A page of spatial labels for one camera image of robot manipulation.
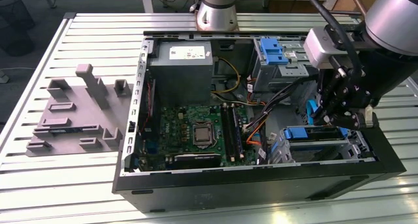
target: ram slot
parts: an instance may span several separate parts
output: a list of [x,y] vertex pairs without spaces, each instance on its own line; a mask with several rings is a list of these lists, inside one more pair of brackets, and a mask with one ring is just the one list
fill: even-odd
[[238,152],[240,159],[244,159],[244,148],[242,148],[242,141],[241,141],[241,130],[240,130],[240,123],[238,123],[238,116],[234,104],[232,106],[232,112],[234,117],[234,128],[236,128],[236,148]]
[[236,162],[238,159],[244,158],[244,154],[238,118],[234,106],[225,104],[221,107],[221,119],[228,159],[229,161]]

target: aluminum profile table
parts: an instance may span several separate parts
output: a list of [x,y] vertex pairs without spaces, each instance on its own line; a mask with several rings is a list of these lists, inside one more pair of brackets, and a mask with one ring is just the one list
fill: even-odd
[[[341,22],[354,23],[349,17]],[[318,15],[240,14],[245,31],[308,31]],[[194,31],[189,14],[78,14],[65,19],[0,134],[0,223],[417,223],[418,88],[409,79],[377,109],[382,129],[408,172],[321,202],[143,214],[111,193],[118,152],[27,157],[51,78],[83,84],[75,66],[91,63],[105,84],[135,80],[145,30]]]

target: trash can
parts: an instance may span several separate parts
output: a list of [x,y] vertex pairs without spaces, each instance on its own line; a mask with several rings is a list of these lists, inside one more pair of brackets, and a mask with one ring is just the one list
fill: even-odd
[[22,0],[0,0],[0,16],[18,29],[29,30],[35,22]]
[[0,16],[0,48],[10,56],[23,56],[35,48],[27,31],[13,26],[3,16]]

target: floor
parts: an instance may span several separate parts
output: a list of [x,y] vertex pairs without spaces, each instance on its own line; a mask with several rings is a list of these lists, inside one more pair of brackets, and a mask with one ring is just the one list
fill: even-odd
[[[143,13],[145,8],[139,0],[58,0],[55,9],[49,7],[46,0],[25,0],[27,9],[35,20],[37,26],[29,31],[35,43],[35,50],[22,57],[11,57],[0,49],[0,69],[10,77],[7,84],[0,84],[0,132],[5,123],[14,111],[21,95],[27,87],[34,70],[15,69],[18,67],[37,68],[43,57],[57,28],[66,12],[79,13]],[[171,2],[154,0],[157,13],[187,13],[193,4],[191,0],[175,0]],[[261,1],[240,1],[240,13],[266,13]]]

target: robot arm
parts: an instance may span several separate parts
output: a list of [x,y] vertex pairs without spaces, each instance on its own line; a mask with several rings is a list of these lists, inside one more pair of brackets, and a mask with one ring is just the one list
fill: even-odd
[[202,0],[197,21],[203,31],[237,30],[236,0]]
[[330,23],[312,29],[304,47],[321,70],[316,125],[354,130],[378,126],[374,107],[418,69],[417,13],[418,0],[377,0],[357,27]]

